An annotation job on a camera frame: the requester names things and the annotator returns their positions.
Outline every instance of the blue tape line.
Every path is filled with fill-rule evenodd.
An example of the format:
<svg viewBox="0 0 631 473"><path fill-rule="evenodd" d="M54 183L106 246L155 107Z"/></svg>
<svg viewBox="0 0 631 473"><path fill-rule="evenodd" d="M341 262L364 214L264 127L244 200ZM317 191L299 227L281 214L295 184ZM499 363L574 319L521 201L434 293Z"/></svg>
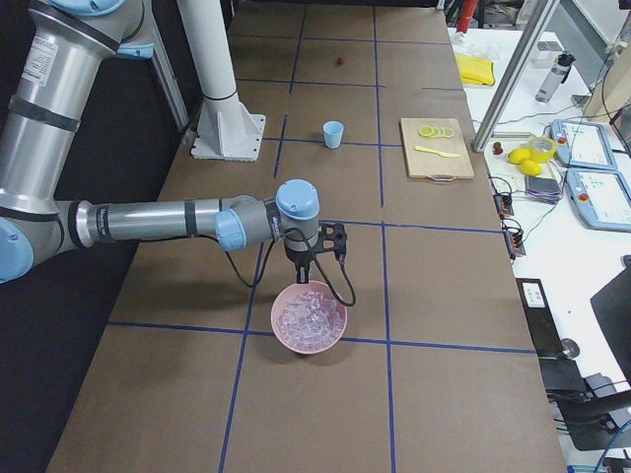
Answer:
<svg viewBox="0 0 631 473"><path fill-rule="evenodd" d="M289 85L289 93L291 94L294 91L294 81L296 80L296 69L298 68L298 57L300 55L300 47L303 43L303 33L305 31L305 21L307 20L307 9L309 8L308 4L305 4L305 9L303 11L303 20L300 24L300 35L298 36L298 45L296 46L296 57L294 58L294 69L292 71L292 82Z"/></svg>
<svg viewBox="0 0 631 473"><path fill-rule="evenodd" d="M288 85L301 85L301 86L335 86L335 87L368 87L372 88L375 84L354 84L345 82L312 82L312 81L292 81L283 79L235 79L237 82L262 82L273 84L288 84Z"/></svg>
<svg viewBox="0 0 631 473"><path fill-rule="evenodd" d="M150 322L126 322L121 320L111 320L107 325L114 327L130 327L130 328L159 328L165 330L183 330L188 332L210 332L224 333L231 335L258 336L258 337L275 337L274 332L265 330L241 330L239 328L220 328L220 327L202 327L196 325L172 325L168 323L150 323ZM362 338L362 337L342 337L341 340L352 343L368 343L373 345L393 345L417 348L439 348L445 350L469 350L477 352L494 352L494 353L518 353L518 354L536 354L535 350L520 348L502 348L502 347L483 347L476 345L455 345L431 342L412 342L406 340L381 340L379 338Z"/></svg>
<svg viewBox="0 0 631 473"><path fill-rule="evenodd" d="M290 85L292 81L284 79L235 79L237 82L271 82L273 84L287 84Z"/></svg>
<svg viewBox="0 0 631 473"><path fill-rule="evenodd" d="M432 46L449 46L452 47L450 42L434 42L434 41L397 41L396 39L380 39L377 42L394 43L394 44L423 44Z"/></svg>
<svg viewBox="0 0 631 473"><path fill-rule="evenodd" d="M517 353L521 355L536 355L536 350L530 350L527 348L482 347L476 345L452 345L447 343L406 342L403 340L392 340L389 344L398 347L440 348L443 350L464 350L468 352Z"/></svg>
<svg viewBox="0 0 631 473"><path fill-rule="evenodd" d="M375 42L374 39L352 39L349 37L314 37L306 36L310 41L341 41L341 42Z"/></svg>
<svg viewBox="0 0 631 473"><path fill-rule="evenodd" d="M379 101L379 52L377 48L377 10L373 7L373 48L375 51L375 94L377 104L377 143L379 144L379 199L383 208L386 202L386 191L384 188L384 162L382 157L382 112Z"/></svg>
<svg viewBox="0 0 631 473"><path fill-rule="evenodd" d="M282 34L246 34L246 33L232 33L228 34L228 37L268 37L270 39L296 39L297 36L288 36Z"/></svg>
<svg viewBox="0 0 631 473"><path fill-rule="evenodd" d="M259 337L275 337L274 332L266 332L264 330L249 330L248 335L257 335Z"/></svg>
<svg viewBox="0 0 631 473"><path fill-rule="evenodd" d="M254 267L254 279L258 275L260 270L260 260L263 255L263 243L258 248L258 257L256 259L256 266ZM247 344L247 331L249 329L249 321L252 316L252 306L254 304L254 295L256 294L256 287L253 287L249 293L249 302L247 304L247 317L245 318L244 334L241 341L241 349L239 351L239 361L237 363L237 373L235 374L235 383L233 384L233 394L230 399L230 409L228 411L228 420L226 421L226 431L224 432L224 443L221 448L221 458L219 460L218 472L223 473L224 466L226 464L226 453L228 452L228 442L230 440L230 432L233 425L233 416L235 414L235 404L237 403L237 393L239 392L239 383L241 381L241 372L244 366L245 345Z"/></svg>
<svg viewBox="0 0 631 473"><path fill-rule="evenodd" d="M379 340L376 338L360 338L360 337L342 337L340 338L343 342L352 342L352 343L370 343L373 345L387 345L387 340Z"/></svg>
<svg viewBox="0 0 631 473"><path fill-rule="evenodd" d="M278 151L276 152L276 163L274 164L274 178L278 175L278 168L280 166L280 154L283 151L283 142L285 141L285 127L287 126L287 115L283 118L283 127L280 130L280 140L278 142Z"/></svg>
<svg viewBox="0 0 631 473"><path fill-rule="evenodd" d="M263 141L279 141L280 138L263 138ZM315 143L315 144L321 144L322 142L319 140L308 140L306 138L284 138L283 141L295 141L297 143ZM351 146L372 146L377 148L378 146L381 146L382 148L402 148L401 145L386 145L386 144L379 144L379 143L361 143L361 142L357 142L357 141L342 141L342 145L351 145Z"/></svg>
<svg viewBox="0 0 631 473"><path fill-rule="evenodd" d="M423 230L438 230L442 232L468 232L473 234L492 234L501 235L501 230L486 230L486 229L466 229L460 227L438 227L433 225L416 225L416 224L388 224L386 227L393 227L398 229L423 229Z"/></svg>
<svg viewBox="0 0 631 473"><path fill-rule="evenodd" d="M501 230L485 230L485 229L465 229L458 227L436 227L431 225L420 225L420 224L394 224L389 222L361 222L354 220L333 220L333 219L322 219L323 222L334 223L334 224L344 224L344 225L364 225L370 227L387 227L387 228L395 228L395 229L419 229L419 230L434 230L441 232L467 232L474 234L491 234L491 235L501 235Z"/></svg>
<svg viewBox="0 0 631 473"><path fill-rule="evenodd" d="M373 7L373 15L377 22L376 9ZM389 306L389 289L387 283L387 244L386 244L386 226L382 222L382 262L384 267L384 311L386 314L386 365L387 365L387 406L389 414L389 430L390 430L390 467L391 473L396 473L396 443L394 431L394 394L392 387L392 348L390 346L390 306Z"/></svg>

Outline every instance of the water bottle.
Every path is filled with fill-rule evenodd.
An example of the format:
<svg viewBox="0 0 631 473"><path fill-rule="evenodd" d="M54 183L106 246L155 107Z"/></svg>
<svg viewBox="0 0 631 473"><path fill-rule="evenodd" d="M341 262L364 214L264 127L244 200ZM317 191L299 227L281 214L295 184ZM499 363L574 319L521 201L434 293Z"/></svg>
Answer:
<svg viewBox="0 0 631 473"><path fill-rule="evenodd" d="M554 60L552 69L548 72L547 77L539 88L539 92L536 93L534 98L537 101L548 103L550 99L552 99L552 96L556 92L557 88L563 84L570 75L572 63L575 60L575 57L569 52L559 54Z"/></svg>

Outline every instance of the white pole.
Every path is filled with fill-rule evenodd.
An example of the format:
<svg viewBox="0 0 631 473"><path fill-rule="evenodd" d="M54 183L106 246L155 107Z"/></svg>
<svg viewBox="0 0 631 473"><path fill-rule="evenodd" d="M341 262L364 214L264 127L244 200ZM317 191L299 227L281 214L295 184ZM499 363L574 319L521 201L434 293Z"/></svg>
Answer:
<svg viewBox="0 0 631 473"><path fill-rule="evenodd" d="M177 6L204 94L192 155L255 161L265 117L239 102L219 0L177 0Z"/></svg>

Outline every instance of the yellow tape roll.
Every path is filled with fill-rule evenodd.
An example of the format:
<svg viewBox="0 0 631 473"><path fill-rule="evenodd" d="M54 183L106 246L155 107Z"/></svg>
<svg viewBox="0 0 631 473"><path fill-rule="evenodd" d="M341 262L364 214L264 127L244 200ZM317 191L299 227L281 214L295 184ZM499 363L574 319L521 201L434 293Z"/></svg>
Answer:
<svg viewBox="0 0 631 473"><path fill-rule="evenodd" d="M545 136L531 139L528 147L530 159L536 163L547 163L556 153L556 141Z"/></svg>

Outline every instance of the yellow cloth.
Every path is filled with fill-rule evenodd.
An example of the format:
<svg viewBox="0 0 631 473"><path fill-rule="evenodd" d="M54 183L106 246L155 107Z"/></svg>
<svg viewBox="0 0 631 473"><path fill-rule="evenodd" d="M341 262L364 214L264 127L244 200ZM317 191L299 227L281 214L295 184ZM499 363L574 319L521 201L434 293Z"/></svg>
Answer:
<svg viewBox="0 0 631 473"><path fill-rule="evenodd" d="M495 84L493 62L480 57L456 55L457 69L465 84L492 86Z"/></svg>

